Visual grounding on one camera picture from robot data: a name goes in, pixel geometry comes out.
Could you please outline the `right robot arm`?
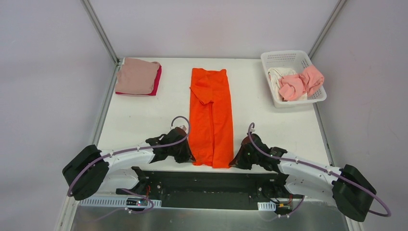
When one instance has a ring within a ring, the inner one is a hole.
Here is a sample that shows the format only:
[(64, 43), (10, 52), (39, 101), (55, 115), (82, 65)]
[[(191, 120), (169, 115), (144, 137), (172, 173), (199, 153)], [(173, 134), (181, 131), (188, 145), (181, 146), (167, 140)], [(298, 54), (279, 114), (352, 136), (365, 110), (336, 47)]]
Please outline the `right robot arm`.
[(257, 134), (243, 139), (238, 154), (229, 165), (247, 170), (259, 165), (276, 172), (273, 195), (318, 199), (358, 222), (366, 219), (374, 200), (371, 194), (376, 194), (374, 187), (354, 166), (339, 168), (311, 162), (280, 147), (268, 147)]

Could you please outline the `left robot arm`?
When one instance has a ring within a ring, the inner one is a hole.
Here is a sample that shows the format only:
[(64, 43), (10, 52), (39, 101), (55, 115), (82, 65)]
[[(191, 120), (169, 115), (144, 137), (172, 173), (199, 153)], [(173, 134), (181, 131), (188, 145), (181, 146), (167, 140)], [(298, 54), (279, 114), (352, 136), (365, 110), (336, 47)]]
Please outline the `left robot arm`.
[(142, 165), (164, 161), (169, 156), (177, 163), (195, 161), (187, 137), (183, 128), (175, 127), (167, 134), (123, 150), (102, 151), (94, 144), (88, 145), (62, 170), (69, 186), (67, 195), (81, 201), (95, 193), (145, 193), (148, 178)]

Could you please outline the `orange t-shirt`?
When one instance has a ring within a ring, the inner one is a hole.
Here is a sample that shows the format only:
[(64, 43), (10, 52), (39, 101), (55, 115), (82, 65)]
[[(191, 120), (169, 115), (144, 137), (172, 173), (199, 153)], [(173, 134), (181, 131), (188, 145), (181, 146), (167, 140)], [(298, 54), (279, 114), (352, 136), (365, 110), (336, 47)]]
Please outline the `orange t-shirt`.
[(197, 166), (229, 168), (234, 158), (230, 86), (225, 69), (193, 68), (188, 138)]

